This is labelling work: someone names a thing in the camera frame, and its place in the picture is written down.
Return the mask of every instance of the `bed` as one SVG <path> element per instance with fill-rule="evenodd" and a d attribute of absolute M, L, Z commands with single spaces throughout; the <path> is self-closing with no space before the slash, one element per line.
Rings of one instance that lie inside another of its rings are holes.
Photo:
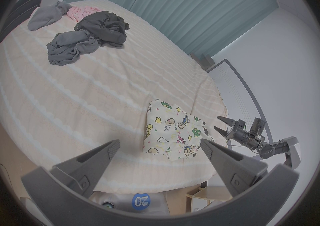
<path fill-rule="evenodd" d="M 161 32 L 134 13 L 107 0 L 96 6 L 130 24 L 122 48 L 105 46 L 74 64 L 51 65 L 46 44 L 56 33 L 72 31 L 63 16 L 36 31 L 28 20 L 0 44 L 0 119 L 26 156 L 50 169 L 110 140 L 121 148 L 95 190 L 153 193 L 202 183 L 216 174 L 202 150 L 193 159 L 169 161 L 142 153 L 146 115 L 152 99 L 181 105 L 206 122 L 214 141 L 226 146 L 214 126 L 227 109 L 210 76 Z"/>

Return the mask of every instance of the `clothing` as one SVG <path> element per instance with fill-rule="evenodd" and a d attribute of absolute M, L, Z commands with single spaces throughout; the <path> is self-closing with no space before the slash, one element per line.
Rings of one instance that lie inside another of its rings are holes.
<path fill-rule="evenodd" d="M 85 7 L 72 7 L 69 9 L 67 12 L 67 15 L 74 20 L 75 22 L 79 22 L 82 20 L 84 17 L 92 15 L 96 12 L 101 12 L 99 8 L 93 8 L 89 6 Z"/>
<path fill-rule="evenodd" d="M 125 30 L 129 30 L 129 24 L 124 19 L 108 11 L 97 12 L 83 18 L 74 30 L 85 29 L 101 40 L 101 45 L 110 44 L 121 47 L 126 41 Z"/>
<path fill-rule="evenodd" d="M 210 139 L 200 118 L 184 112 L 181 106 L 153 100 L 149 104 L 142 152 L 162 154 L 169 160 L 197 155 L 200 140 Z"/>
<path fill-rule="evenodd" d="M 66 15 L 71 7 L 65 1 L 58 1 L 55 5 L 40 7 L 28 22 L 28 29 L 35 31 L 43 26 L 53 24 Z"/>
<path fill-rule="evenodd" d="M 98 40 L 87 30 L 58 33 L 47 44 L 48 60 L 50 64 L 60 66 L 71 64 L 77 61 L 81 54 L 92 53 L 98 47 Z"/>

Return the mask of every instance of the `round blue label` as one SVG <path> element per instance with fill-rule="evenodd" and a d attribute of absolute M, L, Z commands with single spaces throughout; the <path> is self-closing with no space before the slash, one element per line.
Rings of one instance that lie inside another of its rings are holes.
<path fill-rule="evenodd" d="M 132 207 L 136 210 L 146 209 L 151 203 L 150 196 L 146 193 L 144 194 L 135 194 L 132 199 Z"/>

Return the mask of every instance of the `floor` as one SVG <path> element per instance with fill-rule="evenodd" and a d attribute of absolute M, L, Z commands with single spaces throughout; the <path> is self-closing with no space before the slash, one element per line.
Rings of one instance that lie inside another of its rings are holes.
<path fill-rule="evenodd" d="M 0 170 L 18 197 L 29 198 L 21 182 L 21 176 L 35 169 L 37 166 L 24 155 L 8 136 L 0 124 Z M 164 192 L 171 215 L 181 215 L 190 211 L 191 204 L 186 194 L 194 194 L 200 185 Z"/>

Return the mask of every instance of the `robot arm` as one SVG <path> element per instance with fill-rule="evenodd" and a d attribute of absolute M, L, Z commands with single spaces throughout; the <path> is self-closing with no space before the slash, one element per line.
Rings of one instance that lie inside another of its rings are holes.
<path fill-rule="evenodd" d="M 218 119 L 225 122 L 231 127 L 230 131 L 224 131 L 214 127 L 227 141 L 233 139 L 250 150 L 256 150 L 262 159 L 270 158 L 276 154 L 285 153 L 285 165 L 292 169 L 298 167 L 301 162 L 301 152 L 298 139 L 294 136 L 279 140 L 276 143 L 265 143 L 265 137 L 262 136 L 266 122 L 262 119 L 255 118 L 250 130 L 247 132 L 243 120 L 233 120 L 218 116 Z"/>

